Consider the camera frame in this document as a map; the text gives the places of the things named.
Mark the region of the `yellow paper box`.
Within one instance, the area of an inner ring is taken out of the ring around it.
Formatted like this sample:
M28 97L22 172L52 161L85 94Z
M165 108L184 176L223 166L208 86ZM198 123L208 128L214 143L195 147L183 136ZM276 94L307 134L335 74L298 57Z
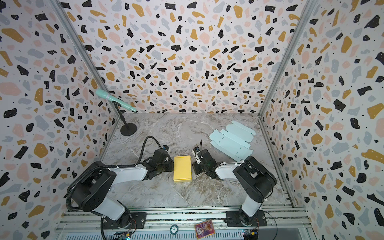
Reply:
M174 158L174 183L192 181L191 156Z

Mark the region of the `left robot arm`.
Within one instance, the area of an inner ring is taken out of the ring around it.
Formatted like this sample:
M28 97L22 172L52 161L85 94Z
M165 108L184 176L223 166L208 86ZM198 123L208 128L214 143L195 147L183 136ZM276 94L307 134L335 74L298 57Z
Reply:
M131 218L130 210L108 196L110 188L125 182L152 180L163 172L172 172L174 162L168 150L168 146L162 146L152 157L136 165L94 162L68 187L67 209L92 212L115 221L121 228L126 226Z

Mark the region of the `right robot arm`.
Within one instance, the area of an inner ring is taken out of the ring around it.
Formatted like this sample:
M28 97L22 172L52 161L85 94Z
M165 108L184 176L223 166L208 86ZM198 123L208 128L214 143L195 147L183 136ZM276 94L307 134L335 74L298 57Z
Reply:
M216 162L208 150L193 149L196 162L192 164L196 175L206 174L214 180L237 180L247 197L238 211L227 211L224 222L228 227L266 226L261 206L277 184L277 179L258 160L249 156L236 163Z

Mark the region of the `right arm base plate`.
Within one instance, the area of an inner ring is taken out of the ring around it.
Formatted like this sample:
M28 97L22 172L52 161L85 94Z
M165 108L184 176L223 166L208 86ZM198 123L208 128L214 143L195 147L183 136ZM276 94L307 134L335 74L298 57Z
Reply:
M258 210L252 217L249 217L241 210L227 211L224 222L228 227L266 227L267 220L265 212Z

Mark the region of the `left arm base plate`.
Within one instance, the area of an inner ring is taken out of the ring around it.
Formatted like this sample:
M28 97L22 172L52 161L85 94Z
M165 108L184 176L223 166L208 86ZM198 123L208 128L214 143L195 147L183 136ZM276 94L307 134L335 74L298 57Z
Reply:
M118 220L106 217L103 222L104 230L137 230L143 229L146 223L146 212L124 213Z

